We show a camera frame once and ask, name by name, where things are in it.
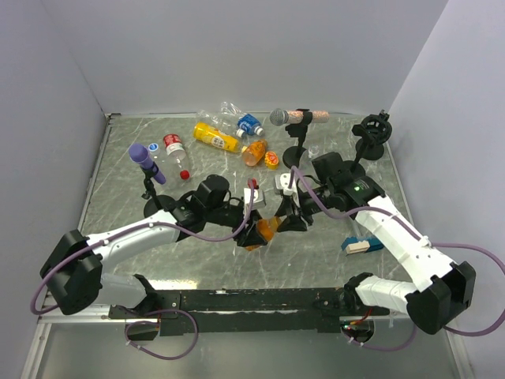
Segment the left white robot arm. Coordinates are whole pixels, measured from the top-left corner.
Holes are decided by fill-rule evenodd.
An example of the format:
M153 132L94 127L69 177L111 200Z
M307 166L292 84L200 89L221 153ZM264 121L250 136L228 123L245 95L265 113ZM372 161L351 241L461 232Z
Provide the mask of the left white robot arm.
M31 311L73 315L92 304L108 304L149 316L156 305L154 290L143 276L114 275L119 263L189 237L206 242L233 239L242 247L265 244L257 227L264 191L248 180L237 205L230 203L228 192L228 181L211 174L187 197L153 197L149 203L155 211L140 221L98 234L65 233L40 269L42 285L55 304L45 310L32 306Z

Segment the orange bottle red cap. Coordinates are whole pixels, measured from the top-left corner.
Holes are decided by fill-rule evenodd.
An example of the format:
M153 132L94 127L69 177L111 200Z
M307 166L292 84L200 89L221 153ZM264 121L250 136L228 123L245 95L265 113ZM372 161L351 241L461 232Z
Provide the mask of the orange bottle red cap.
M259 235L264 239L264 242L246 246L245 249L248 251L252 251L262 246L266 246L273 239L281 223L282 220L278 216L273 216L270 219L259 220L257 224L257 231Z

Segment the clear bottle green-print white cap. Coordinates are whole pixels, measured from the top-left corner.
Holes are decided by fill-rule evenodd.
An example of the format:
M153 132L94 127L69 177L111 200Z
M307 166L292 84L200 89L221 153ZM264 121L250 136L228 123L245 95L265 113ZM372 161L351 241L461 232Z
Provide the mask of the clear bottle green-print white cap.
M318 145L312 145L308 149L309 158L316 158L320 154L320 148Z

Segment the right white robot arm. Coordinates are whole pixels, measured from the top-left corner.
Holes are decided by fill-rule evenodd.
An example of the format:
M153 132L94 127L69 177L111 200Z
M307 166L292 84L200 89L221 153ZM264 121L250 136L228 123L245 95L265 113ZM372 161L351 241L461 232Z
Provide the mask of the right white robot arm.
M355 276L345 286L347 310L358 315L369 307L387 308L408 315L423 332L436 334L469 308L477 276L474 268L439 251L372 178L357 176L342 165L336 152L317 158L313 166L321 185L315 189L296 167L275 176L275 191L282 196L278 215L284 219L279 230L306 231L314 214L333 208L339 211L337 218L353 218L380 240L410 281L371 273Z

